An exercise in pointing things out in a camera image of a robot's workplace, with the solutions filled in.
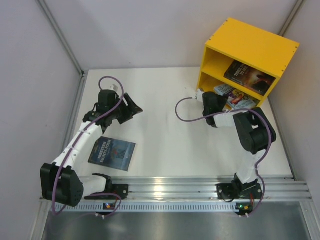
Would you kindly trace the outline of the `light blue treehouse book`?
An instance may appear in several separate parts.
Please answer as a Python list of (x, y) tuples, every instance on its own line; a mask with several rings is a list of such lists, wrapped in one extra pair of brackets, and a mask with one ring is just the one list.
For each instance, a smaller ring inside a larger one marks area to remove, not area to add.
[(257, 106), (257, 102), (246, 93), (227, 84), (221, 84), (214, 87), (213, 91), (227, 98), (227, 106), (230, 109), (252, 109)]

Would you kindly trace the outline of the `Nineteen Eighty-Four blue book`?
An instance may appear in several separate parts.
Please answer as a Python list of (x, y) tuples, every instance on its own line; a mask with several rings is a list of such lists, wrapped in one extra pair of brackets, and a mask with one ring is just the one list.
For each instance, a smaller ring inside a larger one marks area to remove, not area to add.
[(133, 142), (102, 136), (95, 142), (88, 163), (127, 172), (135, 147)]

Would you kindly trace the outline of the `Three Days To See book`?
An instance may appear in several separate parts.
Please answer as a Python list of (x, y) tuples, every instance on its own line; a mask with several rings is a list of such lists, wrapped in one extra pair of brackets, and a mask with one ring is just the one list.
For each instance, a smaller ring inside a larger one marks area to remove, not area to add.
[(237, 60), (232, 62), (224, 73), (224, 77), (262, 96), (266, 94), (276, 79)]

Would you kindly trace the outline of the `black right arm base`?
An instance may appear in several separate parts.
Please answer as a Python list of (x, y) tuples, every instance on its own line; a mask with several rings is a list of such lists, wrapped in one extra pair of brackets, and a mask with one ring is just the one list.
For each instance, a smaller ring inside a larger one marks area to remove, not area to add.
[(235, 173), (230, 183), (219, 183), (216, 185), (219, 200), (230, 203), (234, 200), (258, 200), (262, 198), (263, 191), (258, 179), (253, 181), (242, 182)]

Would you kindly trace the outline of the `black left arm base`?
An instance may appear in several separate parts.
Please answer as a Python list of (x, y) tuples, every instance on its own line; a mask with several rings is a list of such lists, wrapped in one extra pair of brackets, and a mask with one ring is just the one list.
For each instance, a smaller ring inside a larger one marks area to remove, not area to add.
[(123, 200), (129, 193), (128, 184), (113, 183), (112, 178), (101, 173), (93, 173), (82, 180), (85, 200)]

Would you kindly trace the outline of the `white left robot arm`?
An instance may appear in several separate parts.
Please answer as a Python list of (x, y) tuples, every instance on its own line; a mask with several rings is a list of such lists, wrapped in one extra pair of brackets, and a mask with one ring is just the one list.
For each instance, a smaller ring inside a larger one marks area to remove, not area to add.
[(42, 165), (40, 182), (44, 199), (75, 207), (82, 198), (111, 189), (109, 176), (100, 173), (79, 176), (77, 171), (89, 160), (95, 144), (114, 120), (123, 124), (143, 112), (127, 93), (123, 97), (115, 90), (101, 90), (97, 103), (84, 115), (69, 145), (51, 164)]

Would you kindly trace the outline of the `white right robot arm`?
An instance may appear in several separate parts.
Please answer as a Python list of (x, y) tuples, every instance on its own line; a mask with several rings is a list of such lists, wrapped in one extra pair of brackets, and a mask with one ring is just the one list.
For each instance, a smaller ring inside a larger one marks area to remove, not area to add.
[(241, 167), (231, 182), (233, 190), (241, 194), (254, 188), (258, 182), (258, 157), (265, 154), (269, 144), (277, 139), (274, 128), (260, 107), (223, 111), (227, 98), (214, 92), (204, 92), (202, 102), (206, 123), (214, 128), (235, 128), (244, 149)]

